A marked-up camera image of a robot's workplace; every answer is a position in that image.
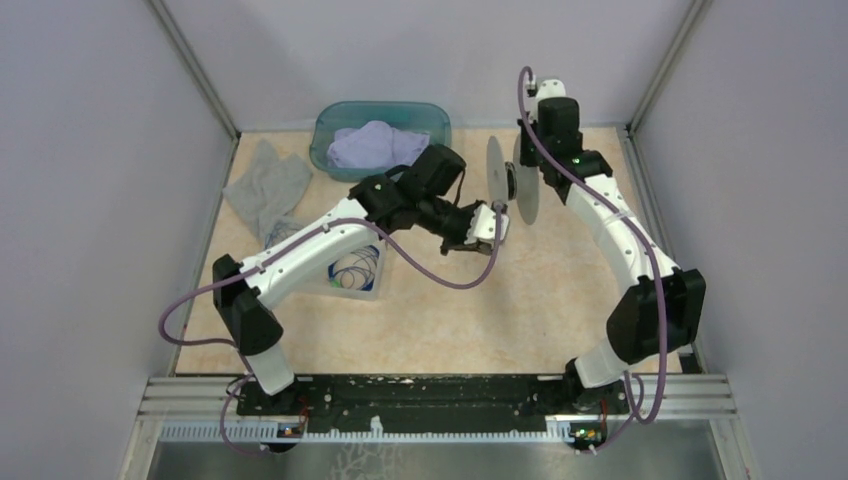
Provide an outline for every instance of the speckled tabletop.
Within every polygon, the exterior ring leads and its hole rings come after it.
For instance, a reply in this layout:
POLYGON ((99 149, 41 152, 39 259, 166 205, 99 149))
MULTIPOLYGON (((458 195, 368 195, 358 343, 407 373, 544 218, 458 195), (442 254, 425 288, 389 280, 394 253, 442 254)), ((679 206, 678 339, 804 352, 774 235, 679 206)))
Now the speckled tabletop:
MULTIPOLYGON (((585 148, 598 150, 615 171, 621 191, 638 212, 638 202, 614 128, 583 130, 585 148)), ((517 129, 454 130, 453 148, 468 163, 463 203, 488 200, 486 143, 494 135, 506 159, 517 129)), ((260 139, 281 158, 296 153, 308 161, 310 132, 244 134, 230 173, 238 179, 260 139)), ((294 214, 312 221, 347 196, 352 184, 316 171, 294 214)), ((539 217, 525 225, 514 205, 509 235, 491 276, 479 287, 441 287, 389 251, 373 302, 305 293, 288 296, 274 313, 285 328, 283 344, 301 373, 559 373, 571 358, 590 350, 605 335, 606 319, 620 293, 592 236, 554 191, 541 185, 539 217)), ((410 254, 438 275, 470 281, 488 257, 439 254, 441 240, 420 228, 393 235, 410 254)), ((211 266, 225 253, 239 260, 261 249, 230 206, 223 202, 201 278, 211 282, 211 266)), ((198 298, 186 339, 226 337, 210 295, 198 298)), ((637 371, 656 371, 647 359, 637 371)), ((679 372, 676 355, 669 370, 679 372)), ((178 373, 244 371, 235 351, 212 345, 183 348, 178 373)))

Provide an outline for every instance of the clear plastic container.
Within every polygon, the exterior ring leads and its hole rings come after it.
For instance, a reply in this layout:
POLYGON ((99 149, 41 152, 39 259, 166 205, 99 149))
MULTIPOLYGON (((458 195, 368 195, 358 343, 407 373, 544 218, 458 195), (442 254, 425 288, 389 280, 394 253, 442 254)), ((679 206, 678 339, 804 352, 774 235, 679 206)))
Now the clear plastic container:
POLYGON ((419 102, 339 102, 325 108, 315 121, 315 133, 309 146, 309 158, 315 168, 323 170, 339 182, 358 182, 377 175, 385 168, 337 168, 327 159, 327 149, 333 143, 336 130, 362 128, 372 120, 386 122, 398 130, 427 133, 430 144, 451 144, 450 117, 432 103, 419 102))
POLYGON ((357 262, 362 262, 362 260, 356 258, 351 261, 350 256, 354 255, 354 253, 351 253, 333 262, 326 269, 321 269, 310 280, 298 285, 295 290, 314 295, 329 295, 355 300, 376 300, 380 293, 383 266, 386 264, 386 242, 381 241, 361 250, 373 251, 376 255, 373 263, 367 260, 366 264, 362 264, 369 275, 366 279, 362 278, 360 272, 350 270, 351 266, 355 268, 357 262))

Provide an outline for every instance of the plastic bin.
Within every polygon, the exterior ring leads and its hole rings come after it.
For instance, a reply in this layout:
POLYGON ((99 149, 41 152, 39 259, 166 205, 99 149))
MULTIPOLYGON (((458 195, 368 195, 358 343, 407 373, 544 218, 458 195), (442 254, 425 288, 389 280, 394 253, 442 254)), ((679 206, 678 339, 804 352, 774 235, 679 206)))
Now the plastic bin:
POLYGON ((315 121, 315 134, 309 146, 309 158, 315 168, 323 170, 339 182, 358 182, 377 175, 385 168, 337 168, 327 159, 327 148, 336 130, 362 128, 372 120, 388 123, 398 130, 430 134, 430 144, 450 146, 450 117, 431 103, 419 102, 339 102, 325 108, 315 121))
POLYGON ((383 268, 386 264, 386 242, 381 241, 366 247, 372 249, 377 258, 372 266, 373 279, 362 289, 344 288, 334 284, 332 281, 333 264, 327 268, 320 269, 315 275, 298 285, 295 291, 313 295, 327 295, 331 297, 350 298, 353 300, 376 300, 380 294, 380 285, 384 282, 383 268))

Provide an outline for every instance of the purple cloth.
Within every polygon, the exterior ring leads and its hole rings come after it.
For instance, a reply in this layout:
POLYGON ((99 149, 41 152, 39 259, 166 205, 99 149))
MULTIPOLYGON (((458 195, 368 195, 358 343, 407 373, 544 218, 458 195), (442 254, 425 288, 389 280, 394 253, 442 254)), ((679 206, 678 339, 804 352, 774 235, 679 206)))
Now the purple cloth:
POLYGON ((337 130, 327 158, 340 168, 412 165, 429 143, 430 135, 426 133, 404 132, 374 120, 360 129, 337 130))

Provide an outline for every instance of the teal plastic bin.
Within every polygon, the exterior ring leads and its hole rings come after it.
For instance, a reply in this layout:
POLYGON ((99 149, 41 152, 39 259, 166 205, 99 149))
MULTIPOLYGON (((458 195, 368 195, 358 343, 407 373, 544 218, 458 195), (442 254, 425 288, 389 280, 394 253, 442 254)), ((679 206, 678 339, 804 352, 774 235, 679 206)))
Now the teal plastic bin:
POLYGON ((325 108, 315 121, 315 134, 309 146, 309 158, 315 168, 323 170, 333 180, 358 182, 377 175, 385 168, 337 168, 327 159, 327 148, 333 143, 336 130, 362 128, 372 120, 381 120, 398 130, 430 134, 430 144, 450 146, 450 117, 431 103, 419 102, 339 102, 325 108))

